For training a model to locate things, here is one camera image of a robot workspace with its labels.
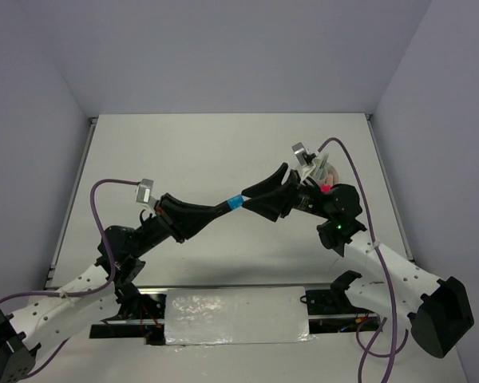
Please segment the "silver green pen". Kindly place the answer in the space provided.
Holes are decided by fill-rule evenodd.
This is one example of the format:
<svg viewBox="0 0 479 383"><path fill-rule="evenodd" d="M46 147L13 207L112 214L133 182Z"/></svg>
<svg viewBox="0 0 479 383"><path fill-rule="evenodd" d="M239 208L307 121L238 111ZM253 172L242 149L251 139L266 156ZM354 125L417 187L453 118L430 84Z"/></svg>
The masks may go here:
<svg viewBox="0 0 479 383"><path fill-rule="evenodd" d="M318 179L327 176L327 160L329 154L327 152L320 152L319 155L316 157L316 168L315 168L315 176Z"/></svg>

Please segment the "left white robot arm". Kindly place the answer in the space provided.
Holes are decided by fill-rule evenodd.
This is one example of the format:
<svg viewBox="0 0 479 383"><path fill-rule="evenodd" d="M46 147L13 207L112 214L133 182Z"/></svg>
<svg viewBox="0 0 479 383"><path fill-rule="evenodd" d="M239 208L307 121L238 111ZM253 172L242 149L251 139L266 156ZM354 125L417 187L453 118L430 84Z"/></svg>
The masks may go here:
<svg viewBox="0 0 479 383"><path fill-rule="evenodd" d="M145 263L141 256L166 239L183 243L213 220L240 207L241 197L216 206L184 203L161 196L139 227L101 229L100 257L57 290L32 291L37 300L6 314L0 309L0 382L17 382L40 372L36 361L95 322L135 316L140 292L133 280ZM0 299L0 305L7 302Z"/></svg>

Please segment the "pink black highlighter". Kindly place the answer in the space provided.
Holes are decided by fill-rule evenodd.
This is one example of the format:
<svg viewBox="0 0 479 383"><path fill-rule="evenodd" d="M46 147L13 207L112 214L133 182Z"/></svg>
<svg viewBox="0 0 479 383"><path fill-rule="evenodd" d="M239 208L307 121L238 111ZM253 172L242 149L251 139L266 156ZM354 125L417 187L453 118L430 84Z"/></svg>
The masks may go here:
<svg viewBox="0 0 479 383"><path fill-rule="evenodd" d="M325 192L329 192L329 190L331 190L331 188L332 188L331 185L324 184L320 187L320 190L321 190L321 192L325 193Z"/></svg>

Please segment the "blue black highlighter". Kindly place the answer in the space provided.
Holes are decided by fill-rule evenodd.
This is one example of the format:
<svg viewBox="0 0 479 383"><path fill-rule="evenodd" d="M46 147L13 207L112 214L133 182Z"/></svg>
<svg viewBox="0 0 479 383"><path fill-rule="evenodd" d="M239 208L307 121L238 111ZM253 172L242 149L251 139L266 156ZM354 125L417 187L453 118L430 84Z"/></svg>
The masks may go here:
<svg viewBox="0 0 479 383"><path fill-rule="evenodd" d="M220 215L224 215L230 211L234 211L235 209L242 207L243 202L244 199L242 195L235 195L217 205L216 208Z"/></svg>

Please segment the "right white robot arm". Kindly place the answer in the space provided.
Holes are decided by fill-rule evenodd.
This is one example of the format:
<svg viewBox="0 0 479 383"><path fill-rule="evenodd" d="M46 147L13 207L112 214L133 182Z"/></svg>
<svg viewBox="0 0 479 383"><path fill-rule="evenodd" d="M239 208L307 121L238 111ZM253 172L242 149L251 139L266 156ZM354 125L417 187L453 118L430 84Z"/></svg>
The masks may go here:
<svg viewBox="0 0 479 383"><path fill-rule="evenodd" d="M416 266L371 238L357 217L360 196L349 184L323 192L314 181L301 181L296 170L282 164L265 180L242 191L243 208L275 222L292 210L324 218L317 232L321 244L335 251L350 269L331 285L332 306L340 312L365 308L395 316L429 355L443 358L473 327L464 284L442 279Z"/></svg>

